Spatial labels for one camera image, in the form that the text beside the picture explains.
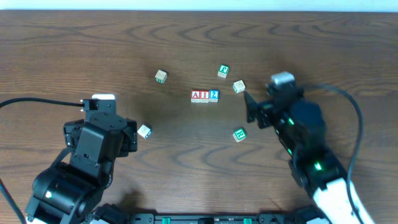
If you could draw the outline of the blue number 2 block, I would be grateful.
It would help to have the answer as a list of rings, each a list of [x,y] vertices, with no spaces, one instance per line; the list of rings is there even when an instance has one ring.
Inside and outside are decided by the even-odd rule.
[[[219,91],[218,90],[210,90],[209,91],[209,102],[217,103],[219,100]]]

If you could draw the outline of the red letter I block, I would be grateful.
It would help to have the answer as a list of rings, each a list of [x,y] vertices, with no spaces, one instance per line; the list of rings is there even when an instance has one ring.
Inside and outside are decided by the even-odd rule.
[[[208,90],[200,91],[200,103],[208,103],[210,92]]]

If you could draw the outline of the red letter A block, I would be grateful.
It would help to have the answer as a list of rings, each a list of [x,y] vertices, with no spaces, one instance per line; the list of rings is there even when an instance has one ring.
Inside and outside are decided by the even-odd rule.
[[[192,103],[200,102],[200,90],[192,90],[190,95],[190,100]]]

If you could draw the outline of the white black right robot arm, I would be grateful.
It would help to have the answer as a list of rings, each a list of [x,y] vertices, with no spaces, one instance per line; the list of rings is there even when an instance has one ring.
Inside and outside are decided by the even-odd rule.
[[[325,141],[326,124],[318,104],[303,97],[303,90],[275,92],[258,103],[244,95],[248,122],[272,127],[291,159],[289,167],[297,185],[314,207],[296,212],[296,223],[373,223],[345,169]]]

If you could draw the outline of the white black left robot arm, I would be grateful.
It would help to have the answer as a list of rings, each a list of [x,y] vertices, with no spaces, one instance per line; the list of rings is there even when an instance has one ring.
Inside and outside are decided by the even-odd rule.
[[[115,160],[137,151],[137,123],[110,112],[63,126],[65,149],[32,184],[27,221],[81,223],[113,182]]]

